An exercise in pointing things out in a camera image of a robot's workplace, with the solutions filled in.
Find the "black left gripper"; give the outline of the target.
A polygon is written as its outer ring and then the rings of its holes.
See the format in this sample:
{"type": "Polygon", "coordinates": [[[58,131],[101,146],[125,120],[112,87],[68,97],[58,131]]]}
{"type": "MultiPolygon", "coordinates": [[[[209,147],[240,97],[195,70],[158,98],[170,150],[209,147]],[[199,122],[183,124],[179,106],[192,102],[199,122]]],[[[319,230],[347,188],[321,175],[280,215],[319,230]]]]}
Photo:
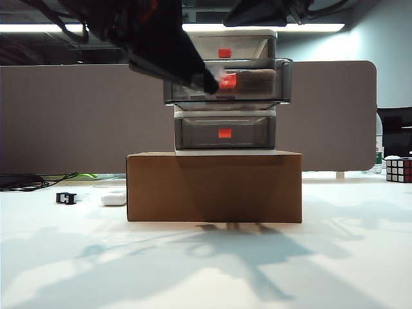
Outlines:
{"type": "Polygon", "coordinates": [[[116,1],[108,41],[126,51],[129,68],[214,94],[219,83],[182,28],[181,1],[116,1]]]}

